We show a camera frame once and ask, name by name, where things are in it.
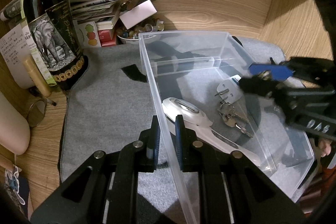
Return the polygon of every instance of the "desk surface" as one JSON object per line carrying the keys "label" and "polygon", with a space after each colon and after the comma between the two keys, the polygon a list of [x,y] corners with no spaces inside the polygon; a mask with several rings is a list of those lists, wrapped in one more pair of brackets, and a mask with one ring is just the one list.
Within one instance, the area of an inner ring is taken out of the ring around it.
{"label": "desk surface", "polygon": [[[167,29],[226,30],[279,45],[287,56],[331,58],[313,0],[157,0]],[[29,179],[36,208],[58,186],[59,141],[66,109],[62,93],[52,94],[43,123],[31,131],[31,143],[17,165]]]}

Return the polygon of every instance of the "gold medallion band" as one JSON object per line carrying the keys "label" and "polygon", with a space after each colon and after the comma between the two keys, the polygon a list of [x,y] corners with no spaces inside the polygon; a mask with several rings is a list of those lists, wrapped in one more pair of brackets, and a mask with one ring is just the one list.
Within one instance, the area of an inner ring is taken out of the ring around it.
{"label": "gold medallion band", "polygon": [[80,60],[77,61],[76,65],[73,65],[71,69],[67,70],[65,73],[60,73],[59,75],[54,75],[54,79],[56,82],[65,81],[75,75],[84,65],[83,56]]}

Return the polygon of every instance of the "clear storage container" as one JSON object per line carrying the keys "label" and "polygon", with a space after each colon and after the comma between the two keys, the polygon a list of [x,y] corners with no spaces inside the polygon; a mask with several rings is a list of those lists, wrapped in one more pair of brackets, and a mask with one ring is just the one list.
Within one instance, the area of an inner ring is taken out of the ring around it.
{"label": "clear storage container", "polygon": [[253,58],[227,32],[164,31],[150,36],[139,34],[143,72],[147,73],[187,223],[199,223],[197,174],[180,171],[162,109],[162,101],[168,97],[184,99],[199,107],[213,122],[212,129],[257,154],[260,169],[291,198],[314,161],[305,133],[288,128],[282,113],[272,110],[272,101],[251,95],[243,96],[235,106],[248,117],[246,129],[254,138],[227,127],[217,112],[220,101],[214,96],[217,86],[230,76],[249,75]]}

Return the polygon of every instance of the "bunch of keys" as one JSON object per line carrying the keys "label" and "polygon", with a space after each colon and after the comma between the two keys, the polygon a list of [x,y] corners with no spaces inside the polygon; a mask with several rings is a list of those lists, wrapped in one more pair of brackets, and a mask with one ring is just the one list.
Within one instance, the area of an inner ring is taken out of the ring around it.
{"label": "bunch of keys", "polygon": [[243,134],[247,135],[250,138],[253,138],[253,135],[249,133],[244,127],[237,124],[236,120],[233,118],[234,116],[238,117],[239,119],[248,122],[245,118],[240,117],[235,113],[235,107],[233,104],[229,102],[221,102],[220,107],[218,108],[219,114],[221,114],[223,121],[229,127],[236,127],[238,128]]}

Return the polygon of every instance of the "gray cloth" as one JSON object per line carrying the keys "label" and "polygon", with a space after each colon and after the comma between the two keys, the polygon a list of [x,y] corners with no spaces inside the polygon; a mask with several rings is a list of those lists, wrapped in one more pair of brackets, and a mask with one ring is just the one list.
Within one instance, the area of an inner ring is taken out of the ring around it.
{"label": "gray cloth", "polygon": [[[269,57],[277,63],[284,59],[281,49],[273,44],[239,39],[258,62],[269,62]],[[155,114],[149,84],[131,80],[120,69],[132,64],[141,68],[138,46],[90,49],[85,55],[88,69],[68,97],[60,159],[62,181],[96,150],[111,153],[137,140],[142,130],[150,128]],[[185,222],[162,142],[159,169],[139,174],[138,193],[139,223]]]}

